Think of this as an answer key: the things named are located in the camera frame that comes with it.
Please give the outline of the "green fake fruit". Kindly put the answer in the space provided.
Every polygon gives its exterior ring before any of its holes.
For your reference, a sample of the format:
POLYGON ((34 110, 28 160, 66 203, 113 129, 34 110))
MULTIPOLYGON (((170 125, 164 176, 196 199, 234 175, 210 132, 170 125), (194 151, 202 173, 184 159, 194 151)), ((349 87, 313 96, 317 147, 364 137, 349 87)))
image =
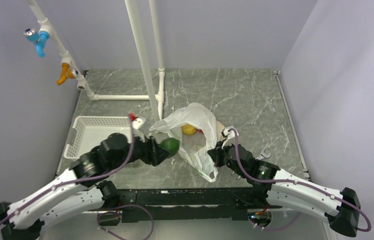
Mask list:
POLYGON ((161 141, 159 146, 169 152, 169 157, 176 155, 180 148, 180 141, 173 137, 168 137, 161 141))

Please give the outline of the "white plastic bag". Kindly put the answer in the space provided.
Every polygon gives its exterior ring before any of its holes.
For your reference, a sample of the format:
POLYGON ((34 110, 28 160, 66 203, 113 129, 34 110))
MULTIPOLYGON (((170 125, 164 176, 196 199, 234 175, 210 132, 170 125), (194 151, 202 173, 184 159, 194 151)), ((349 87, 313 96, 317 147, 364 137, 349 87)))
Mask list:
POLYGON ((222 131, 225 126, 204 105, 193 102, 186 107, 179 108, 168 117, 157 121, 150 131, 167 134, 180 141, 178 154, 189 165, 198 171, 202 178, 213 183, 218 176, 218 169, 207 154, 217 142, 223 140, 222 131), (204 134, 196 131, 193 135, 182 133, 181 126, 190 124, 201 129, 204 134))

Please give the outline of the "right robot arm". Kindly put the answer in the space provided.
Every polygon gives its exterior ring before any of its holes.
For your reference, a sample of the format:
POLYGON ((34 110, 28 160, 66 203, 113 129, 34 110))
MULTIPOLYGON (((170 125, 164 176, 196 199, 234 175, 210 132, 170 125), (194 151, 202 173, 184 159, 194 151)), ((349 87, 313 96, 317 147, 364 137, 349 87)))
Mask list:
POLYGON ((361 204, 355 190, 333 189, 304 180, 255 158, 240 144, 223 146, 220 141, 207 154, 216 167, 227 166, 252 185, 250 200, 255 207, 290 208, 327 222, 338 234, 357 236, 361 204))

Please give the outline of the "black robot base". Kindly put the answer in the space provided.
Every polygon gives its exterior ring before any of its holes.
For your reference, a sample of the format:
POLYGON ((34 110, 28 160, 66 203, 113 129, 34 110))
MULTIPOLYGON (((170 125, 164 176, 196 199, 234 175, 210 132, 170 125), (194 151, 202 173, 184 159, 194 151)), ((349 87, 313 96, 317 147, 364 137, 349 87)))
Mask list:
POLYGON ((99 210, 121 209, 122 223, 136 223, 149 216, 136 206, 144 207, 153 219, 202 220, 231 219, 246 221, 253 212, 268 206, 252 187, 118 189, 116 198, 107 200, 99 210))

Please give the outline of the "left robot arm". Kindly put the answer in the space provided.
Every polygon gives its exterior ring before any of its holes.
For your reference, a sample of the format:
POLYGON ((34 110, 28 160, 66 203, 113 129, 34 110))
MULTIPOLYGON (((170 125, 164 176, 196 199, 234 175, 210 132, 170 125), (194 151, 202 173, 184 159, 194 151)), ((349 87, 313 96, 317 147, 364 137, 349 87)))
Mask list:
POLYGON ((122 133, 111 134, 37 192, 18 202, 1 202, 2 238, 35 240, 53 223, 85 211, 120 206, 116 186, 107 178, 136 160, 157 166, 179 147, 180 141, 173 137, 157 143, 153 136, 128 140, 122 133))

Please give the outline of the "yellow fake fruit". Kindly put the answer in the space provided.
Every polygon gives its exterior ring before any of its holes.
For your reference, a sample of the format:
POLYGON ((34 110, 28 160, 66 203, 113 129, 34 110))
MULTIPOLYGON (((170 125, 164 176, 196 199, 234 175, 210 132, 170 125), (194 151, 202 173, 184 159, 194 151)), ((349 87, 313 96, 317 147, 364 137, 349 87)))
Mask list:
POLYGON ((196 133, 197 128, 190 125, 190 124, 185 124, 185 125, 181 126, 181 131, 184 135, 191 136, 191 135, 196 133))

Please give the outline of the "silver wrench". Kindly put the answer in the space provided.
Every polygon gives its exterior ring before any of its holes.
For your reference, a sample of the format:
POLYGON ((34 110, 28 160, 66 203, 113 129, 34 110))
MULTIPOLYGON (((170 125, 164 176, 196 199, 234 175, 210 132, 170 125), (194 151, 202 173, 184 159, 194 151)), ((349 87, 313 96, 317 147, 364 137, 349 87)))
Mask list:
POLYGON ((257 156, 255 159, 256 160, 264 160, 264 159, 269 159, 271 157, 271 152, 267 150, 267 148, 264 148, 260 151, 259 156, 257 156))

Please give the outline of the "white plastic basket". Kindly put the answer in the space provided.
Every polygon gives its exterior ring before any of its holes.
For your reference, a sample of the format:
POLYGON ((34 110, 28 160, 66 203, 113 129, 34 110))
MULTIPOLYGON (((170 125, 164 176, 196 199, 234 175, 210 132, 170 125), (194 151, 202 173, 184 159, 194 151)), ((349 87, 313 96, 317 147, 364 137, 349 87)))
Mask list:
POLYGON ((128 140, 131 139, 128 117, 78 116, 74 119, 63 157, 76 160, 113 133, 121 133, 126 135, 128 140))

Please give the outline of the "orange valve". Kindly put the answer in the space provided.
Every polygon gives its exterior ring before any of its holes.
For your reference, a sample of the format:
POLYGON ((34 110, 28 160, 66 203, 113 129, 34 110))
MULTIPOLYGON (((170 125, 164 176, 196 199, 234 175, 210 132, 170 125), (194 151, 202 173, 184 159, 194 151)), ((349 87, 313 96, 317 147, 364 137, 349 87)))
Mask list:
POLYGON ((56 81, 58 86, 61 86, 67 79, 76 79, 79 76, 79 72, 76 69, 70 67, 68 63, 61 64, 60 78, 56 81))

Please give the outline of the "blue valve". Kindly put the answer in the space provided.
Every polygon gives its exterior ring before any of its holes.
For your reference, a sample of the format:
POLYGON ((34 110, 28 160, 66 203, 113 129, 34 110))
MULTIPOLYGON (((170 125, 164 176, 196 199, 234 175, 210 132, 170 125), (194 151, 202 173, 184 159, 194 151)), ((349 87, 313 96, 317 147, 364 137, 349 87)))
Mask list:
POLYGON ((34 28, 27 28, 23 35, 29 42, 34 44, 37 55, 40 58, 44 58, 46 56, 44 48, 50 35, 46 31, 37 32, 34 28))

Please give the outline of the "white PVC pipe frame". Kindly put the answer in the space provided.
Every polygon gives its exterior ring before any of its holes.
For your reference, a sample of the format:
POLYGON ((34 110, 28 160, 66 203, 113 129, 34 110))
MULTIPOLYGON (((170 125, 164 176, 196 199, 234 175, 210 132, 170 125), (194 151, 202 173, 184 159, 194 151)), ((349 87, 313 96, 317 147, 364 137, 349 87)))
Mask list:
POLYGON ((125 6, 128 13, 128 18, 130 26, 133 33, 133 38, 137 50, 137 54, 140 61, 140 66, 143 74, 143 79, 145 82, 147 95, 100 95, 94 93, 89 87, 86 78, 81 74, 79 68, 76 66, 75 61, 69 51, 65 48, 62 41, 58 37, 53 25, 44 15, 40 6, 35 0, 28 0, 28 6, 37 18, 37 22, 40 25, 38 32, 47 32, 50 36, 48 40, 52 40, 61 56, 61 66, 62 63, 68 63, 71 69, 76 69, 78 71, 78 77, 75 78, 78 81, 77 89, 80 91, 85 91, 88 98, 92 101, 149 101, 151 105, 152 117, 154 121, 161 120, 163 117, 163 104, 165 102, 164 94, 164 82, 165 82, 165 66, 163 63, 163 51, 160 40, 159 33, 159 23, 157 17, 156 2, 154 0, 149 1, 152 29, 154 33, 154 40, 156 45, 156 52, 158 57, 158 92, 155 92, 154 84, 152 80, 150 63, 147 54, 147 46, 143 34, 143 28, 141 26, 140 14, 138 11, 138 5, 135 0, 126 0, 125 6))

